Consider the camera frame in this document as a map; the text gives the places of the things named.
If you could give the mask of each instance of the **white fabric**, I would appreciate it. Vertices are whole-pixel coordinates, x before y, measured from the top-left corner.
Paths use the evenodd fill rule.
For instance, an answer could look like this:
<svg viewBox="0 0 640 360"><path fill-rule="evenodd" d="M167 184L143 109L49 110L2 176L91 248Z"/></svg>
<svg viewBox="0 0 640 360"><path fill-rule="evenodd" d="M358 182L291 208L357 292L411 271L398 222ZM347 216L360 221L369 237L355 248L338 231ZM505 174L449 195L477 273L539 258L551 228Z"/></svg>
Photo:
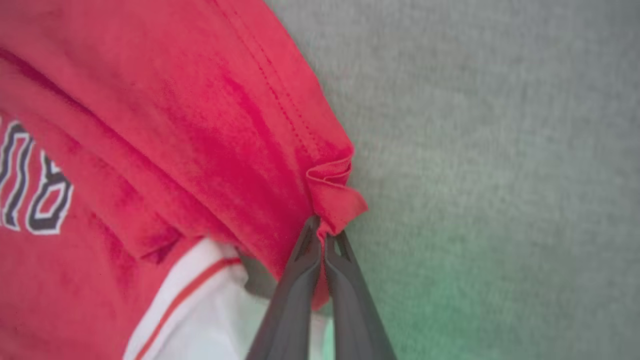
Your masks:
<svg viewBox="0 0 640 360"><path fill-rule="evenodd" d="M217 261L235 257L233 248L206 238L176 262L133 332L124 359L136 358L188 284ZM244 359L269 305L245 290L247 279L238 263L204 281L171 313L143 359ZM323 358L326 324L325 317L312 315L310 359Z"/></svg>

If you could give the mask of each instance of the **red fabric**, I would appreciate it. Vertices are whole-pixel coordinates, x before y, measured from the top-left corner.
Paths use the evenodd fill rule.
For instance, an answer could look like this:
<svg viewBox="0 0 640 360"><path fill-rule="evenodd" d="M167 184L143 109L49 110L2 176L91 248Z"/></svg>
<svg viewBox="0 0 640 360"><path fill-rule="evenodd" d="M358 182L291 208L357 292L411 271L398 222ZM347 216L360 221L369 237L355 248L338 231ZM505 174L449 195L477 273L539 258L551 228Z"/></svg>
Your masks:
<svg viewBox="0 0 640 360"><path fill-rule="evenodd" d="M0 149L13 121L0 120ZM73 193L60 234L33 234L27 225L44 167L42 148L21 138L12 166L0 179L0 359L116 359L172 264L195 243L166 233L170 243L157 259L136 259L121 239ZM6 211L19 183L21 149L28 181L9 228ZM49 200L60 191L51 192ZM44 201L42 211L50 201Z"/></svg>
<svg viewBox="0 0 640 360"><path fill-rule="evenodd" d="M186 239L210 234L280 277L310 215L321 216L324 237L366 210L346 187L352 144L311 69L260 0L2 1L0 78L0 108L20 119L63 169L77 201L64 236L52 236L64 241L40 248L38 238L28 249L19 245L21 233L7 229L1 239L14 242L14 253L48 256L52 269L72 263L86 272L74 283L92 284L96 302L136 286L151 294L166 273L154 270L140 283L107 277L105 268L126 272L111 258L136 271L162 268L188 249ZM78 250L61 260L78 243L94 254ZM3 263L3 277L13 265ZM31 265L14 276L45 283L47 273ZM33 297L54 291L33 287ZM6 335L15 322L28 322L24 329L38 329L38 336L53 329L38 328L42 322L55 324L70 341L116 329L100 331L80 319L78 327L57 323L71 307L87 315L98 306L91 302L59 304L58 314L21 310L5 321L21 299L14 295L1 295L3 336L16 336ZM140 307L148 305L150 298L140 296ZM322 280L314 307L327 299ZM126 314L136 312L127 307L137 305L119 303L111 313L123 311L122 321L132 322ZM117 341L108 343L122 344L120 333L110 336Z"/></svg>

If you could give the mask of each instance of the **gray fabric background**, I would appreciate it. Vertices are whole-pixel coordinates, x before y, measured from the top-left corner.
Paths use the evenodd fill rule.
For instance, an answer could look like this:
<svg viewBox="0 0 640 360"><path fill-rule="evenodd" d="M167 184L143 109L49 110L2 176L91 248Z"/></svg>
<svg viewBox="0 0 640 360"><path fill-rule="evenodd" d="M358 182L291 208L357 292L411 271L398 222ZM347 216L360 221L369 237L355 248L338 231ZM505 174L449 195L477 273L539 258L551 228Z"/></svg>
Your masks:
<svg viewBox="0 0 640 360"><path fill-rule="evenodd" d="M640 359L640 2L266 0L400 359Z"/></svg>

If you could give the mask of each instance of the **wrinkled fabric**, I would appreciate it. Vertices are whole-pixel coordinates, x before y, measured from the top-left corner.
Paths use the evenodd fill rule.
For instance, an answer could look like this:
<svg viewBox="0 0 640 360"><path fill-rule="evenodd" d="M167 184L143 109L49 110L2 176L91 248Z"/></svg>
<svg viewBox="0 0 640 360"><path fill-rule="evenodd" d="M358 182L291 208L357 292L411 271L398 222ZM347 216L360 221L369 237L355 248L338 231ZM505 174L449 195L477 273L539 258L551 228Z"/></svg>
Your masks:
<svg viewBox="0 0 640 360"><path fill-rule="evenodd" d="M0 78L5 117L135 263L209 235L280 277L310 215L324 238L367 209L349 138L259 0L3 1Z"/></svg>

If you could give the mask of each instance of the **orange stripe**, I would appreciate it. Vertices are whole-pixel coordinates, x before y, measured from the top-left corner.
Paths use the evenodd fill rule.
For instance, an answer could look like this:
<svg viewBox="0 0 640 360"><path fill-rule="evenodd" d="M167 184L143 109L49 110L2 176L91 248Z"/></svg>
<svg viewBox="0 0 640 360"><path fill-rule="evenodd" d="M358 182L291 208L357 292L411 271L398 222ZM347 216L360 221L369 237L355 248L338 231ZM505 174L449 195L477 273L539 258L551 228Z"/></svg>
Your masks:
<svg viewBox="0 0 640 360"><path fill-rule="evenodd" d="M147 353L147 351L151 347L151 344L153 344L154 341L156 340L158 333L160 333L162 326L164 326L164 323L166 323L169 317L173 314L173 312L178 308L178 306L180 306L180 304L183 301L185 301L189 296L191 296L191 294L193 294L193 292L196 291L200 287L200 285L202 285L206 280L208 280L213 275L216 275L217 272L219 272L220 270L224 269L227 266L239 264L239 263L240 263L240 258L220 259L217 262L215 262L213 265L205 269L200 275L198 275L198 277L193 279L193 281L191 281L189 285L187 285L184 289L182 289L182 291L180 291L178 296L176 296L175 299L171 301L171 304L169 305L169 307L167 307L166 311L164 312L164 315L160 319L160 322L158 322L158 325L156 326L153 333L151 334L151 336L149 336L149 339L145 343L145 346L142 347L142 350L140 350L140 352L138 353L138 356L136 356L136 360L142 359L142 357Z"/></svg>

